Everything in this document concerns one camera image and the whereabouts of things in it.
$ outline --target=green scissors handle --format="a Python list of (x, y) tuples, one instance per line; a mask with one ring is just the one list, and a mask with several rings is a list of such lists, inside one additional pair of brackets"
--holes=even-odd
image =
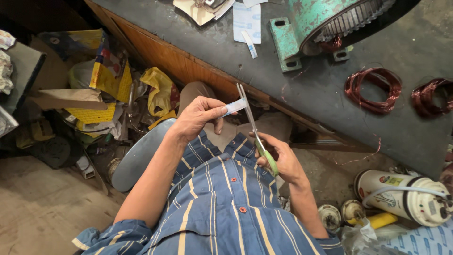
[(272, 169), (271, 175), (273, 177), (277, 176), (279, 174), (279, 169), (277, 168), (277, 163), (275, 163), (275, 160), (272, 157), (272, 155), (269, 153), (269, 151), (265, 150), (261, 146), (261, 144), (258, 142), (258, 139), (255, 139), (255, 145), (258, 148), (260, 156), (266, 157), (267, 161), (269, 162), (270, 168)]

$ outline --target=mounting hole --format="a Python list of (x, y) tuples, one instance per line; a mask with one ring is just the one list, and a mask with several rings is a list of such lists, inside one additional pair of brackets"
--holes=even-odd
[(337, 54), (337, 58), (344, 58), (346, 56), (347, 56), (346, 52), (340, 52)]
[(287, 66), (287, 67), (295, 67), (296, 65), (297, 65), (297, 62), (296, 62), (296, 61), (287, 62), (287, 63), (286, 63), (286, 66)]
[(276, 26), (278, 26), (278, 27), (284, 26), (284, 20), (276, 21), (274, 24), (275, 24)]

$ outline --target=workbench top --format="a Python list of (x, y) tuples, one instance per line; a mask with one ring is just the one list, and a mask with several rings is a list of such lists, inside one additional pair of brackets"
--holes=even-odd
[[(212, 66), (292, 107), (323, 127), (345, 134), (437, 180), (452, 131), (452, 116), (418, 117), (412, 90), (432, 77), (453, 77), (453, 4), (422, 0), (403, 18), (353, 45), (351, 59), (332, 65), (327, 55), (302, 59), (303, 68), (283, 74), (268, 24), (286, 17), (285, 5), (261, 4), (261, 44), (251, 58), (245, 43), (233, 41), (233, 11), (198, 26), (171, 0), (92, 0)], [(403, 80), (395, 109), (386, 116), (365, 112), (344, 93), (347, 77), (363, 67), (392, 70)], [(382, 98), (373, 86), (362, 93)]]

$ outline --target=scissors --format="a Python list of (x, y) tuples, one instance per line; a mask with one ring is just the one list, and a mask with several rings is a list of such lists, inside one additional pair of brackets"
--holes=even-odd
[(269, 151), (267, 151), (264, 148), (263, 143), (261, 142), (260, 137), (258, 136), (258, 129), (256, 129), (255, 120), (253, 119), (252, 111), (250, 110), (249, 101), (247, 100), (247, 96), (246, 96), (246, 93), (244, 92), (244, 88), (242, 87), (242, 84), (239, 85), (236, 83), (236, 86), (237, 86), (237, 91), (239, 92), (239, 96), (241, 98), (245, 99), (245, 102), (246, 102), (245, 110), (247, 113), (247, 117), (249, 118), (249, 122), (250, 122), (250, 124), (252, 124), (253, 133), (255, 134), (255, 146), (256, 146), (256, 148), (258, 148), (258, 153), (260, 154), (260, 156), (264, 156), (267, 159), (267, 161), (269, 162), (270, 168), (272, 170), (270, 173), (272, 174), (272, 176), (275, 177), (279, 174), (277, 164), (275, 163), (275, 160), (271, 156)]

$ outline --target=white tube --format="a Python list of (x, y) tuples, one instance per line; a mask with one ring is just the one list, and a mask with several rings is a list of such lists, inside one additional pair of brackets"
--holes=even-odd
[(367, 195), (362, 200), (362, 205), (365, 208), (368, 208), (368, 209), (372, 208), (371, 206), (367, 206), (366, 205), (368, 200), (370, 198), (376, 196), (377, 194), (381, 194), (381, 193), (384, 193), (384, 192), (387, 192), (387, 191), (418, 191), (418, 192), (430, 193), (430, 194), (433, 194), (433, 195), (436, 195), (436, 196), (440, 196), (440, 197), (443, 197), (443, 198), (447, 199), (447, 194), (439, 192), (439, 191), (433, 191), (433, 190), (430, 190), (430, 189), (416, 188), (416, 187), (384, 187), (384, 188), (378, 189), (377, 191)]

